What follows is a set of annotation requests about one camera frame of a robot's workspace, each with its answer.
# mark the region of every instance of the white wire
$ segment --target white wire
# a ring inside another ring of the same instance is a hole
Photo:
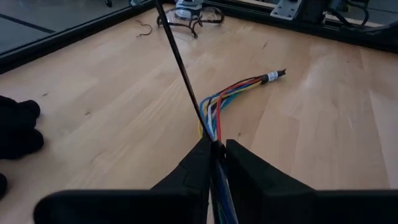
[[[211,136],[214,139],[217,139],[217,132],[215,130],[213,130],[213,118],[216,116],[216,110],[214,110],[213,114],[211,113],[211,107],[216,103],[216,101],[213,104],[210,104],[208,106],[208,110],[207,110],[207,125],[209,126],[209,131]]]

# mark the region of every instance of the red wire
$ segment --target red wire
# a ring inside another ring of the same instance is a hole
[[[256,83],[256,82],[258,82],[258,81],[260,81],[261,80],[261,78],[257,78],[257,79],[255,79],[255,80],[249,80],[249,81],[246,81],[246,82],[242,82],[242,83],[238,83],[238,84],[235,84],[235,85],[233,85],[233,86],[230,86],[230,87],[228,87],[227,89],[225,89],[221,94],[220,94],[220,96],[218,97],[218,100],[217,100],[217,107],[216,107],[216,127],[217,127],[217,138],[218,138],[218,140],[220,140],[221,141],[221,121],[220,121],[220,111],[221,111],[221,100],[223,99],[223,96],[228,92],[228,91],[230,91],[230,90],[233,90],[233,89],[235,89],[235,88],[238,88],[238,87],[241,87],[241,86],[243,86],[243,85],[247,85],[247,84],[253,84],[253,83]]]

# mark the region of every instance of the wire bundle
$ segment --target wire bundle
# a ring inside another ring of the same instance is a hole
[[[203,118],[205,127],[202,127],[200,121],[198,122],[199,138],[203,135],[203,128],[206,128],[213,141],[221,141],[221,110],[228,106],[240,93],[267,82],[271,82],[282,75],[285,75],[285,70],[246,78],[202,100],[199,104],[199,112],[200,116]],[[219,218],[219,222],[217,223],[238,223],[224,169],[221,164],[217,162],[215,170],[217,176],[217,185],[215,187],[216,211]]]
[[[241,92],[250,90],[256,86],[273,81],[278,77],[285,75],[285,70],[271,72],[265,75],[246,78],[238,81],[231,86],[219,91],[213,96],[209,96],[202,100],[199,104],[200,115],[205,121],[205,128],[210,133],[213,140],[221,141],[221,122],[220,113],[223,108],[228,106],[231,101]],[[202,137],[203,127],[198,124],[199,138]]]

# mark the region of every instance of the black rod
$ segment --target black rod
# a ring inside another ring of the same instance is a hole
[[[189,96],[191,97],[191,100],[192,100],[192,103],[193,103],[193,107],[195,108],[195,111],[197,112],[200,124],[203,127],[203,131],[205,132],[207,138],[210,139],[210,141],[213,141],[213,138],[210,137],[209,132],[207,131],[207,128],[205,126],[205,122],[203,121],[203,118],[200,115],[198,102],[197,102],[197,99],[195,98],[195,94],[193,93],[192,86],[191,86],[191,83],[189,81],[189,78],[188,78],[187,71],[185,69],[184,63],[182,62],[182,58],[181,58],[180,52],[178,51],[177,44],[175,43],[175,39],[174,39],[172,30],[171,30],[171,28],[169,26],[169,23],[167,22],[166,13],[164,12],[164,9],[163,9],[162,5],[160,5],[159,0],[155,0],[155,3],[156,3],[157,12],[159,13],[159,16],[160,16],[160,20],[162,21],[162,24],[163,24],[164,31],[166,32],[166,35],[167,35],[167,38],[169,40],[170,46],[171,46],[171,48],[173,50],[175,60],[177,61],[178,67],[180,68],[181,75],[182,75],[182,78],[184,79],[185,86],[187,87]]]

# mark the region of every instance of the small wire piece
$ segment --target small wire piece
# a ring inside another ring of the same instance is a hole
[[[149,34],[152,33],[152,26],[151,26],[151,25],[149,25],[149,24],[143,24],[141,21],[138,21],[138,20],[137,20],[137,22],[140,23],[141,26],[149,27],[149,28],[150,28],[150,31],[149,31],[149,33],[147,33],[147,34],[139,34],[139,35],[137,35],[136,37],[140,37],[140,36],[142,36],[142,35],[149,35]]]

